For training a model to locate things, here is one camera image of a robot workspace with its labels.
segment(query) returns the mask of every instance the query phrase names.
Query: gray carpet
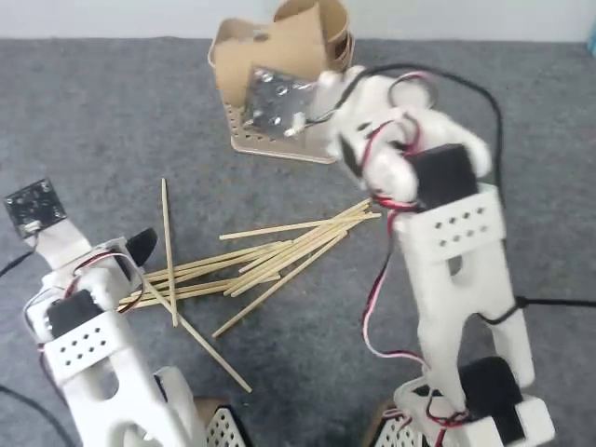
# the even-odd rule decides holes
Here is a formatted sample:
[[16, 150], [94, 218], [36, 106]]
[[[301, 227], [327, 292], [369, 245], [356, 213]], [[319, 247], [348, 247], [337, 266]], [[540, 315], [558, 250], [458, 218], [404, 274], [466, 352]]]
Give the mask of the gray carpet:
[[[0, 196], [48, 175], [93, 243], [161, 229], [159, 178], [169, 179], [177, 263], [246, 246], [221, 232], [332, 216], [364, 197], [336, 166], [235, 153], [206, 63], [209, 42], [0, 42]], [[508, 252], [515, 291], [589, 298], [596, 288], [596, 61], [581, 45], [358, 42], [363, 64], [419, 61], [457, 71], [500, 99], [506, 117]], [[491, 141], [473, 94], [440, 85], [440, 108]], [[2, 259], [24, 251], [0, 212]], [[366, 223], [214, 345], [254, 387], [247, 395], [161, 308], [130, 315], [152, 368], [178, 365], [197, 395], [237, 406], [256, 446], [357, 446], [374, 409], [418, 372], [368, 353], [365, 296], [385, 253]], [[159, 247], [150, 268], [164, 266]], [[38, 257], [1, 279], [0, 383], [43, 402], [75, 435], [37, 366], [19, 313], [47, 272]], [[258, 293], [183, 304], [208, 335]], [[536, 380], [558, 435], [596, 442], [596, 313], [529, 308]], [[393, 265], [372, 338], [417, 349], [416, 314], [401, 260]], [[461, 360], [491, 351], [469, 323]], [[0, 444], [60, 445], [30, 410], [0, 397]]]

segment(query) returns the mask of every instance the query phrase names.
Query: wooden stick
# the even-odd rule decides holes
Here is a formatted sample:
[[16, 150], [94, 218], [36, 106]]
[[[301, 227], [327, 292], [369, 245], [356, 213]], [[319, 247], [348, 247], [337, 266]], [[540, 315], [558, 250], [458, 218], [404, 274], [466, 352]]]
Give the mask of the wooden stick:
[[376, 219], [377, 217], [381, 217], [381, 214], [378, 212], [365, 214], [364, 216], [361, 216], [361, 217], [345, 217], [342, 219], [325, 219], [322, 221], [292, 223], [289, 225], [274, 226], [274, 227], [270, 227], [270, 228], [260, 228], [258, 230], [242, 231], [240, 233], [229, 233], [227, 235], [220, 235], [220, 240], [236, 239], [239, 237], [251, 237], [251, 236], [266, 235], [268, 233], [279, 233], [282, 231], [300, 230], [302, 228], [313, 228], [316, 226], [329, 225], [329, 224], [338, 224], [338, 223], [343, 224], [346, 222], [364, 221], [366, 219]]
[[[203, 282], [202, 284], [196, 284], [194, 286], [177, 287], [176, 294], [186, 293], [188, 291], [202, 291], [203, 289], [210, 289], [211, 287], [219, 287], [219, 286], [223, 286], [225, 284], [229, 284], [232, 280], [233, 279], [223, 279], [221, 281]], [[120, 300], [120, 304], [127, 305], [128, 303], [135, 301], [138, 297], [139, 297], [139, 292], [135, 292], [131, 296]], [[141, 297], [141, 301], [154, 300], [154, 299], [155, 298], [153, 297], [153, 295], [148, 291], [146, 291]]]
[[164, 240], [166, 241], [166, 262], [168, 263], [169, 303], [173, 309], [171, 323], [178, 326], [178, 305], [176, 304], [176, 283], [174, 282], [174, 263], [171, 256], [171, 239], [169, 234], [168, 184], [161, 179], [161, 210], [164, 215]]
[[[281, 276], [274, 275], [272, 277], [265, 278], [263, 281], [261, 281], [261, 283], [263, 284], [266, 282], [277, 281], [278, 279], [281, 279]], [[218, 291], [225, 291], [225, 289], [227, 289], [227, 287], [228, 287], [228, 280], [213, 281], [213, 282], [214, 283], [220, 282], [220, 284], [214, 285], [212, 287], [205, 287], [202, 289], [196, 289], [196, 290], [192, 290], [192, 291], [179, 291], [179, 289], [177, 289], [176, 290], [176, 300], [180, 301], [180, 300], [186, 300], [188, 298], [196, 298], [198, 296], [212, 295], [214, 293], [217, 293]], [[166, 293], [162, 293], [162, 296], [164, 298], [168, 298], [168, 295]], [[119, 305], [123, 307], [124, 305], [130, 303], [130, 301], [132, 301], [132, 299], [127, 298], [125, 300], [122, 300]], [[150, 305], [158, 305], [158, 304], [159, 304], [159, 301], [153, 297], [153, 294], [146, 293], [142, 296], [142, 299], [133, 307], [133, 309], [140, 309], [142, 307], [147, 307]]]
[[[360, 203], [354, 205], [353, 207], [340, 212], [337, 216], [335, 216], [335, 218], [344, 218], [344, 217], [353, 217], [354, 214], [357, 214], [359, 212], [361, 212], [362, 210], [364, 210], [366, 207], [369, 206], [370, 203], [370, 199], [366, 199], [366, 200], [362, 200]], [[303, 234], [302, 236], [296, 238], [293, 242], [292, 242], [292, 246], [288, 249], [288, 251], [286, 251], [285, 254], [288, 254], [289, 252], [292, 251], [297, 251], [299, 249], [301, 249], [303, 247], [304, 244], [306, 244], [307, 242], [317, 238], [318, 236], [329, 232], [329, 231], [333, 231], [337, 228], [338, 225], [325, 225], [325, 226], [320, 226], [319, 228], [315, 228], [314, 230], [310, 230], [309, 232]], [[252, 270], [251, 272], [249, 272], [246, 275], [241, 276], [240, 278], [238, 278], [232, 287], [230, 287], [229, 290], [225, 291], [223, 294], [224, 295], [229, 295], [230, 293], [232, 293], [232, 291], [234, 289], [237, 289], [238, 287], [240, 287], [240, 285], [242, 285], [243, 283], [248, 282], [249, 278], [257, 275], [258, 272], [263, 272], [265, 271], [269, 266], [271, 266], [271, 264], [273, 264], [276, 260], [277, 260], [277, 256], [272, 258], [271, 260], [265, 262], [263, 265], [261, 265], [260, 267], [255, 268], [254, 270]]]
[[[261, 251], [256, 251], [253, 253], [245, 254], [244, 256], [240, 256], [239, 258], [230, 259], [229, 261], [223, 261], [221, 263], [203, 265], [202, 267], [197, 267], [196, 269], [187, 270], [187, 272], [189, 272], [189, 273], [186, 273], [185, 275], [183, 275], [181, 277], [175, 278], [174, 281], [176, 284], [180, 284], [181, 282], [185, 282], [185, 281], [189, 281], [190, 279], [202, 277], [204, 275], [207, 275], [208, 273], [215, 272], [217, 270], [221, 270], [221, 269], [229, 267], [231, 265], [243, 264], [243, 263], [246, 263], [247, 261], [253, 261], [255, 259], [260, 258], [264, 254], [266, 254], [269, 250], [270, 249], [263, 249]], [[168, 287], [168, 285], [166, 283], [156, 285], [156, 288], [158, 290], [163, 290], [163, 289], [166, 289], [167, 287]]]
[[[155, 296], [155, 298], [159, 301], [161, 305], [166, 307], [166, 309], [168, 309], [170, 313], [173, 312], [172, 307], [170, 307], [166, 299], [163, 296], [161, 296], [159, 291], [157, 291], [157, 289], [147, 279], [145, 279], [145, 287], [149, 292], [151, 292]], [[227, 371], [227, 373], [230, 374], [234, 378], [234, 380], [236, 380], [240, 384], [240, 386], [242, 386], [246, 390], [247, 393], [252, 392], [252, 388], [249, 386], [249, 384], [246, 383], [246, 381], [240, 376], [240, 374], [238, 374], [236, 370], [232, 368], [232, 366], [227, 361], [225, 361], [225, 359], [209, 343], [207, 343], [207, 340], [205, 340], [201, 336], [201, 334], [198, 333], [195, 330], [195, 328], [193, 328], [191, 324], [188, 321], [186, 321], [186, 319], [184, 319], [184, 317], [178, 316], [178, 321], [180, 322], [182, 327], [185, 328], [188, 331], [188, 333], [190, 333], [201, 346], [203, 346], [203, 348], [213, 357], [213, 359], [217, 361], [222, 366], [222, 368], [224, 368]]]
[[344, 233], [340, 234], [339, 236], [336, 236], [331, 242], [328, 242], [327, 245], [325, 245], [322, 249], [317, 251], [315, 254], [313, 254], [306, 261], [304, 261], [303, 263], [298, 265], [296, 268], [294, 268], [286, 277], [284, 277], [280, 281], [276, 282], [265, 293], [263, 293], [256, 300], [254, 300], [252, 303], [247, 305], [244, 309], [242, 309], [240, 312], [238, 312], [238, 314], [236, 314], [229, 321], [227, 321], [220, 329], [218, 329], [217, 331], [215, 331], [213, 333], [212, 337], [213, 338], [219, 337], [222, 333], [224, 333], [225, 331], [230, 329], [232, 326], [234, 326], [236, 323], [238, 323], [242, 318], [246, 317], [258, 305], [260, 305], [262, 302], [264, 302], [267, 298], [269, 298], [271, 295], [273, 295], [276, 291], [281, 289], [281, 287], [283, 287], [286, 283], [288, 283], [288, 281], [290, 281], [292, 278], [294, 278], [300, 272], [305, 270], [309, 265], [314, 263], [319, 257], [321, 257], [328, 250], [330, 250], [335, 244], [337, 244], [340, 240], [342, 240], [346, 235], [347, 235], [347, 232], [344, 232]]
[[235, 286], [231, 292], [230, 292], [230, 289], [228, 289], [227, 291], [225, 291], [225, 293], [230, 292], [230, 294], [232, 296], [238, 296], [241, 293], [244, 293], [248, 289], [251, 289], [256, 284], [258, 284], [261, 279], [272, 275], [274, 272], [278, 272], [282, 268], [287, 267], [288, 265], [290, 265], [292, 263], [295, 263], [296, 261], [298, 261], [300, 258], [306, 256], [311, 251], [318, 249], [319, 247], [326, 244], [334, 237], [337, 237], [337, 235], [339, 233], [349, 230], [353, 226], [358, 225], [358, 223], [359, 222], [341, 224], [339, 228], [329, 231], [329, 232], [326, 232], [321, 237], [317, 237], [315, 240], [305, 244], [301, 250], [291, 252], [289, 255], [281, 257], [275, 263], [270, 265], [269, 268], [265, 269], [261, 273], [254, 275], [250, 280], [245, 282], [243, 285]]
[[227, 291], [225, 291], [223, 294], [224, 295], [229, 295], [232, 292], [238, 290], [241, 286], [243, 286], [243, 285], [247, 284], [248, 282], [250, 282], [251, 279], [254, 279], [254, 278], [258, 277], [263, 272], [273, 271], [273, 270], [270, 270], [271, 269], [271, 266], [272, 265], [275, 265], [282, 257], [283, 258], [287, 258], [291, 254], [293, 254], [293, 253], [301, 250], [303, 247], [307, 246], [310, 242], [312, 242], [313, 240], [316, 240], [318, 237], [320, 237], [322, 235], [329, 234], [330, 232], [336, 232], [337, 233], [337, 230], [339, 229], [340, 226], [347, 225], [347, 224], [348, 223], [343, 223], [343, 224], [339, 223], [337, 225], [325, 225], [325, 226], [321, 226], [319, 228], [316, 228], [314, 230], [311, 230], [308, 233], [306, 233], [306, 234], [298, 237], [297, 239], [295, 239], [293, 241], [293, 244], [292, 244], [292, 246], [289, 249], [287, 249], [286, 251], [283, 251], [279, 256], [276, 256], [276, 257], [272, 258], [271, 260], [267, 261], [266, 263], [264, 263], [260, 267], [257, 267], [254, 270], [251, 270], [246, 275], [243, 275], [239, 279], [235, 280], [233, 282], [233, 284], [230, 286], [230, 288]]
[[[182, 272], [183, 270], [188, 270], [190, 268], [200, 267], [202, 265], [215, 264], [215, 263], [219, 263], [220, 261], [227, 261], [228, 259], [237, 258], [244, 254], [253, 253], [254, 251], [258, 251], [258, 250], [261, 250], [264, 248], [269, 248], [272, 246], [277, 246], [279, 244], [280, 244], [280, 242], [270, 242], [268, 244], [257, 245], [255, 247], [249, 247], [247, 249], [230, 251], [229, 253], [219, 254], [217, 256], [212, 256], [212, 257], [206, 258], [206, 259], [200, 259], [198, 261], [193, 261], [192, 263], [176, 265], [174, 267], [174, 273], [178, 274], [178, 273]], [[155, 272], [148, 273], [145, 275], [145, 277], [147, 279], [149, 279], [151, 282], [159, 281], [161, 279], [167, 279], [168, 278], [168, 269], [164, 268], [163, 270], [157, 270]]]
[[252, 268], [256, 267], [257, 265], [261, 265], [265, 261], [270, 260], [274, 256], [277, 256], [282, 251], [286, 250], [291, 244], [292, 244], [291, 240], [288, 240], [288, 241], [284, 242], [283, 245], [279, 246], [279, 248], [271, 251], [270, 253], [267, 253], [265, 256], [261, 256], [259, 259], [255, 259], [250, 264], [246, 264], [245, 266], [243, 266], [242, 268], [240, 268], [238, 270], [238, 273], [248, 272], [249, 270], [251, 270]]

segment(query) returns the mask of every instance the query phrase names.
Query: screw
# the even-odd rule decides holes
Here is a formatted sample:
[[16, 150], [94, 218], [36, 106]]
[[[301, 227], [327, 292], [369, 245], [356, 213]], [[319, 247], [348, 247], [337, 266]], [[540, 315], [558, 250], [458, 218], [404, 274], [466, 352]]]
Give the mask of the screw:
[[263, 71], [263, 72], [261, 73], [261, 80], [262, 80], [263, 82], [271, 82], [271, 81], [273, 81], [273, 75], [272, 75], [272, 74], [270, 74], [269, 72], [265, 72], [265, 71]]

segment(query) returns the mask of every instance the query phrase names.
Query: pile of wooden sticks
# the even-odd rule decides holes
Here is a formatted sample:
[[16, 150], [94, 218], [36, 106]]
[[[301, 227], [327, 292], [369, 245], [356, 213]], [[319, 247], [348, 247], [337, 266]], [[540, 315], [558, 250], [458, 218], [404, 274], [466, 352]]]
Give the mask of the pile of wooden sticks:
[[[133, 293], [120, 302], [120, 308], [136, 302], [134, 308], [151, 305], [163, 305], [172, 315], [172, 323], [177, 326], [179, 322], [188, 332], [222, 365], [247, 391], [251, 391], [248, 384], [239, 374], [213, 349], [212, 346], [184, 319], [177, 309], [177, 302], [188, 298], [222, 293], [226, 296], [239, 296], [258, 284], [275, 281], [271, 287], [259, 297], [242, 309], [237, 315], [230, 318], [220, 329], [213, 333], [218, 337], [254, 308], [273, 295], [292, 278], [314, 263], [320, 256], [330, 250], [335, 244], [347, 236], [347, 232], [354, 226], [380, 217], [378, 213], [367, 212], [370, 200], [363, 200], [359, 204], [337, 214], [332, 219], [307, 223], [294, 223], [290, 225], [262, 228], [242, 233], [221, 235], [220, 239], [238, 237], [253, 237], [269, 233], [313, 228], [307, 233], [295, 238], [271, 242], [250, 247], [243, 250], [231, 251], [207, 259], [201, 259], [188, 264], [174, 266], [172, 263], [171, 245], [169, 242], [169, 213], [168, 198], [165, 181], [162, 181], [162, 204], [164, 213], [164, 238], [168, 268], [145, 275], [144, 292]], [[306, 258], [301, 264], [289, 272], [283, 269]], [[212, 272], [242, 265], [237, 274], [231, 278], [202, 282], [199, 284], [183, 285], [187, 282], [197, 282], [199, 278]]]

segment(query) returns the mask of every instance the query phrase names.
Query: small circuit board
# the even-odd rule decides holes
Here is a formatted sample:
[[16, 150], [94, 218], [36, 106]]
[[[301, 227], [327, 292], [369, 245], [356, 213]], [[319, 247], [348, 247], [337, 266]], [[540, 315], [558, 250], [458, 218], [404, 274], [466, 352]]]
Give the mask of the small circuit board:
[[66, 212], [49, 179], [40, 180], [6, 196], [10, 220], [25, 239], [66, 219]]

